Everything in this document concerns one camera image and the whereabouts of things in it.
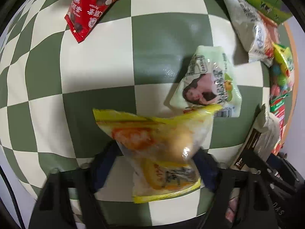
checkered tablecloth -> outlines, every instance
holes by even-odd
[[[0,52],[0,140],[22,185],[37,197],[48,173],[90,162],[109,141],[92,108],[143,116],[169,107],[198,45],[222,46],[242,95],[239,118],[215,118],[203,147],[229,162],[256,109],[269,99],[269,74],[247,62],[223,0],[119,0],[78,44],[64,16],[72,0],[30,0],[9,25]],[[280,39],[290,45],[283,25]],[[286,118],[291,97],[286,99]],[[162,201],[132,202],[133,169],[117,157],[97,194],[111,224],[160,225],[204,213],[213,194],[202,187]],[[76,218],[77,194],[71,189]]]

red and green package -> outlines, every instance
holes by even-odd
[[[272,153],[274,155],[277,155],[282,148],[282,136],[283,136],[283,128],[284,128],[284,119],[285,119],[285,100],[284,99],[278,99],[270,106],[270,112],[273,113],[277,118],[280,119],[280,129],[281,134],[279,141],[275,145],[274,149],[272,150]]]
[[[73,0],[65,19],[78,43],[90,33],[98,19],[117,0]]]

woman picture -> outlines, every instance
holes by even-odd
[[[183,98],[195,105],[208,105],[216,103],[216,84],[211,73],[201,74],[184,88]]]

light green snack package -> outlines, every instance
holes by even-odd
[[[170,105],[185,112],[208,104],[223,108],[216,117],[239,117],[242,96],[234,83],[233,66],[221,46],[198,46]]]

barcode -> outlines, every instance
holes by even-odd
[[[232,109],[221,110],[215,114],[215,117],[231,117],[231,116],[232,116]]]

